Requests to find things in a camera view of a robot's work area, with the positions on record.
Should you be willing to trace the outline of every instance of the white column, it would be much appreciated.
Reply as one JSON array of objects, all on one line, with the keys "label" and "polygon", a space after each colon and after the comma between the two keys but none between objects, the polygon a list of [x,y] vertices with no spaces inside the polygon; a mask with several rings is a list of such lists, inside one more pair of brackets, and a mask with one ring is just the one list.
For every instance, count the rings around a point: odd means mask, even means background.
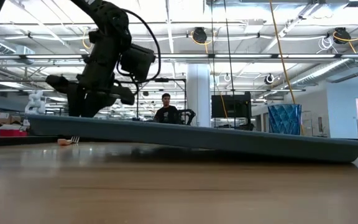
[{"label": "white column", "polygon": [[196,113],[192,126],[211,126],[211,92],[208,64],[189,64],[187,68],[188,107]]}]

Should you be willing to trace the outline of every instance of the ceiling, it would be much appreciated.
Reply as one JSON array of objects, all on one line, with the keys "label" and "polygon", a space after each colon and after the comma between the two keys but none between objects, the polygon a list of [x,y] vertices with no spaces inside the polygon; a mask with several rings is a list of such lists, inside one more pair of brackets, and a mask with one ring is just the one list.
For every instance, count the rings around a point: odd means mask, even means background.
[{"label": "ceiling", "polygon": [[[95,29],[91,18],[69,0],[23,0],[21,6],[7,0],[0,13],[0,43],[12,49],[26,46],[35,54],[86,54],[91,51],[88,31]],[[227,0],[226,13],[220,0],[115,0],[110,1],[121,8],[137,13],[149,23],[163,54],[277,54],[278,45],[275,41],[274,25],[269,4],[260,1],[242,3],[240,0]],[[321,42],[327,34],[334,32],[336,27],[345,27],[353,39],[358,38],[358,7],[346,7],[345,1],[328,1],[330,4],[310,4],[305,1],[277,1],[274,15],[278,31],[282,31],[281,45],[284,54],[330,54],[341,53],[350,49],[349,44],[332,44],[326,50]],[[308,7],[308,15],[297,19],[298,15]],[[147,29],[136,18],[129,16],[132,41],[143,47],[154,50]],[[191,39],[195,27],[204,27],[211,43],[198,45]],[[71,65],[53,66],[55,62],[69,62]],[[36,60],[34,65],[50,63],[50,66],[37,67],[18,63],[13,60],[0,60],[0,79],[24,79],[27,72],[31,78],[40,80],[47,75],[64,75],[75,79],[84,66],[78,60]],[[161,77],[186,78],[187,65],[193,62],[163,61]],[[286,63],[290,79],[301,72],[314,67],[317,63]],[[149,75],[157,72],[157,64],[150,68]],[[275,75],[276,83],[282,83],[282,64],[264,61],[249,62],[216,62],[214,71],[219,89],[231,88],[231,80],[226,77],[233,74],[234,88],[271,88],[264,83],[269,73]],[[45,83],[30,83],[37,88],[51,89]],[[173,89],[172,98],[183,99],[181,85],[170,83],[149,83],[148,88]],[[161,92],[150,93],[143,98],[146,113],[158,108],[159,105],[147,101],[159,99]],[[184,102],[173,102],[182,107]]]}]

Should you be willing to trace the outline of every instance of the man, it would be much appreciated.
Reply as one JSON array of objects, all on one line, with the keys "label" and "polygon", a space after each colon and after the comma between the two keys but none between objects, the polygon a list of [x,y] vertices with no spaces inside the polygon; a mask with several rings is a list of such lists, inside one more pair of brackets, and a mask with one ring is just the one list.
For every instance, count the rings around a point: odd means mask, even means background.
[{"label": "man", "polygon": [[165,124],[177,124],[178,109],[169,105],[170,100],[171,95],[168,93],[164,93],[162,95],[163,107],[160,108],[154,116],[154,120],[156,120],[156,122]]}]

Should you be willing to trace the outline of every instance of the computer monitor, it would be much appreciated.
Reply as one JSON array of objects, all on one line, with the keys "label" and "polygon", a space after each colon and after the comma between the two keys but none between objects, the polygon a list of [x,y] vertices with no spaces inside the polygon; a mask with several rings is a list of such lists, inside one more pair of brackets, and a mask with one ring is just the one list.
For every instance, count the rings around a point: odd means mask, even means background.
[{"label": "computer monitor", "polygon": [[213,95],[212,118],[226,118],[223,108],[226,109],[228,118],[247,118],[251,117],[251,94],[245,92],[243,95]]}]

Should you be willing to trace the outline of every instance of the red object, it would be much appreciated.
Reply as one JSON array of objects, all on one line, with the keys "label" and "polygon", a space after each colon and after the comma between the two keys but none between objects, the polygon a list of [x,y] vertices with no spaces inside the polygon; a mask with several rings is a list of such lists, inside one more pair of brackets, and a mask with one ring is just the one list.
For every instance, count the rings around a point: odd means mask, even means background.
[{"label": "red object", "polygon": [[27,136],[26,131],[19,130],[0,130],[0,137],[24,137]]}]

